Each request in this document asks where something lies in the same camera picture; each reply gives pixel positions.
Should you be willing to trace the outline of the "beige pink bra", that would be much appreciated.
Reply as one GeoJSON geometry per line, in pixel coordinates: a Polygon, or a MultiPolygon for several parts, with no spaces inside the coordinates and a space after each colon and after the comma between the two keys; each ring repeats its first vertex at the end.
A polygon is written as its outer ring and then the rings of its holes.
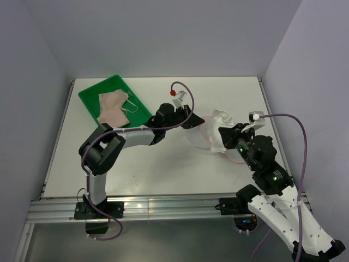
{"type": "Polygon", "coordinates": [[[113,128],[120,128],[130,123],[127,113],[136,113],[139,107],[129,100],[123,90],[99,94],[99,123],[107,123],[113,128]]]}

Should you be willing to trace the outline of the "white mesh laundry bag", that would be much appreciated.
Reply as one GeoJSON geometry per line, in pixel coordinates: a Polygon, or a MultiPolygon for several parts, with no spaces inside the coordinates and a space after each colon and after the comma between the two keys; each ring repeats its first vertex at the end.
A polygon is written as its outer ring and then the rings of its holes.
{"type": "MultiPolygon", "coordinates": [[[[203,119],[205,121],[210,121],[211,120],[211,116],[203,116],[203,119]]],[[[186,138],[187,140],[194,146],[203,150],[210,150],[210,145],[211,142],[209,140],[209,137],[207,136],[207,134],[205,132],[203,132],[201,130],[201,125],[199,125],[198,127],[194,128],[194,131],[190,131],[187,130],[186,132],[186,138]]],[[[233,163],[233,164],[237,164],[237,165],[242,165],[244,164],[243,162],[238,162],[234,159],[231,159],[227,153],[221,153],[218,152],[218,154],[220,154],[220,156],[225,157],[229,162],[233,163]]]]}

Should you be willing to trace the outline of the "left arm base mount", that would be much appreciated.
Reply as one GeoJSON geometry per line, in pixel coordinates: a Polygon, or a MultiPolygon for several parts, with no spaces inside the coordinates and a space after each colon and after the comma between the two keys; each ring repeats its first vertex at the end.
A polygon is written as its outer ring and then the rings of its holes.
{"type": "MultiPolygon", "coordinates": [[[[103,201],[97,208],[102,212],[112,216],[114,218],[122,218],[124,211],[123,201],[103,201]]],[[[93,220],[93,219],[106,219],[105,215],[97,212],[93,209],[85,199],[83,202],[78,202],[75,206],[74,219],[75,220],[93,220]]],[[[92,235],[102,235],[109,229],[109,222],[86,222],[85,230],[86,233],[92,235]]]]}

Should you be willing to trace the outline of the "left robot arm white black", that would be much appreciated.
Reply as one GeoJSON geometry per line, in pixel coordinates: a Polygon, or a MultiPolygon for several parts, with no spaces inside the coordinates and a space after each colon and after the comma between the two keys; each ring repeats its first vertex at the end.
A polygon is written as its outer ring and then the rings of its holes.
{"type": "Polygon", "coordinates": [[[106,175],[122,149],[152,146],[164,139],[168,130],[192,129],[203,123],[204,119],[195,115],[188,105],[175,109],[172,104],[164,103],[139,127],[114,129],[107,123],[100,124],[79,149],[81,167],[87,176],[83,196],[87,212],[94,218],[107,214],[106,175]]]}

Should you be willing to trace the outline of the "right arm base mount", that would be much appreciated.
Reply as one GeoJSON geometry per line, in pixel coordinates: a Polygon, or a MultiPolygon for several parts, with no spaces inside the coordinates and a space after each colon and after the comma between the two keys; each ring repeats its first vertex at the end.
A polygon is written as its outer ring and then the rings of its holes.
{"type": "Polygon", "coordinates": [[[235,227],[242,232],[247,233],[257,228],[257,216],[249,211],[237,197],[220,198],[215,209],[222,216],[232,216],[235,227]]]}

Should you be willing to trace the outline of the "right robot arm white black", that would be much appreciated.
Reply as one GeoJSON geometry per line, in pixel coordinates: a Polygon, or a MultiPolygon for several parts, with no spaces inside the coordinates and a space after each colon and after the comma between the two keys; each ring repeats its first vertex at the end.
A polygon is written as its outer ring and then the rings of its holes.
{"type": "Polygon", "coordinates": [[[345,250],[327,234],[307,206],[287,171],[275,160],[272,138],[246,132],[246,124],[218,129],[224,148],[235,149],[253,172],[254,184],[240,189],[233,211],[260,217],[283,241],[294,261],[330,261],[345,250]]]}

